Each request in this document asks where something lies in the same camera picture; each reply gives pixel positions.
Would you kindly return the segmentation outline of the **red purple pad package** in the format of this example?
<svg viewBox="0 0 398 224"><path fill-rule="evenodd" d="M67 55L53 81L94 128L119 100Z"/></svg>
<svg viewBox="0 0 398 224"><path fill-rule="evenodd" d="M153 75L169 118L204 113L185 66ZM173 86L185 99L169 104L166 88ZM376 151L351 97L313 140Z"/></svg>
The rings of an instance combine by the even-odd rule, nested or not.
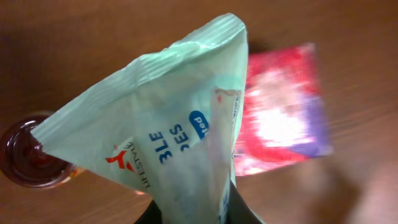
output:
<svg viewBox="0 0 398 224"><path fill-rule="evenodd" d="M267 172L332 151L315 45L251 54L234 150L236 176Z"/></svg>

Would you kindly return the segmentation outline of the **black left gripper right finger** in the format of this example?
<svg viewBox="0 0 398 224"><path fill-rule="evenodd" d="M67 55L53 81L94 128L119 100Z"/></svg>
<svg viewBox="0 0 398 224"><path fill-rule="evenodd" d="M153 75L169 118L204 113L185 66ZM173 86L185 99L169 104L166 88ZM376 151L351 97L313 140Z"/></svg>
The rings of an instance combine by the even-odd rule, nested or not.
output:
<svg viewBox="0 0 398 224"><path fill-rule="evenodd" d="M226 224L263 224L246 205L236 186L230 182Z"/></svg>

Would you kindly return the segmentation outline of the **brown lid sauce jar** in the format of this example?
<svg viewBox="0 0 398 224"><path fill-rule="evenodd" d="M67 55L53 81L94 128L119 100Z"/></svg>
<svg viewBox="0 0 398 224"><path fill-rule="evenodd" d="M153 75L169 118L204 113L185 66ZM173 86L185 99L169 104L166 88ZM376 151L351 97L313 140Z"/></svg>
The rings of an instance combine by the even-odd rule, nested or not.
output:
<svg viewBox="0 0 398 224"><path fill-rule="evenodd" d="M1 172L17 185L30 189L58 187L85 170L44 153L30 131L52 115L39 111L15 121L1 132Z"/></svg>

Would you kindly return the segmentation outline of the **mint green wipes pack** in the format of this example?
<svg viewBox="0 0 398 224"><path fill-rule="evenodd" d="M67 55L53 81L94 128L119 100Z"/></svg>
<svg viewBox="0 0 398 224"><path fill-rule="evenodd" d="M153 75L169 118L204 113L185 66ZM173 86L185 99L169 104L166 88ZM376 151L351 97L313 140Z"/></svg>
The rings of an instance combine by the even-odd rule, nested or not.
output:
<svg viewBox="0 0 398 224"><path fill-rule="evenodd" d="M151 195L164 223L224 223L247 65L246 26L224 14L91 86L32 135L47 154Z"/></svg>

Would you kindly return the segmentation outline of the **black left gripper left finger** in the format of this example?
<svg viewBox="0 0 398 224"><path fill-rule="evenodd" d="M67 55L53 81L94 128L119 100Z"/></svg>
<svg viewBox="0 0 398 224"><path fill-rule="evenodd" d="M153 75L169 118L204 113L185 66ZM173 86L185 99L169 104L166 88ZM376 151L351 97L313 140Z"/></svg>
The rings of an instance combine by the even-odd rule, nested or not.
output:
<svg viewBox="0 0 398 224"><path fill-rule="evenodd" d="M151 201L144 213L134 224L162 224L161 211L154 201Z"/></svg>

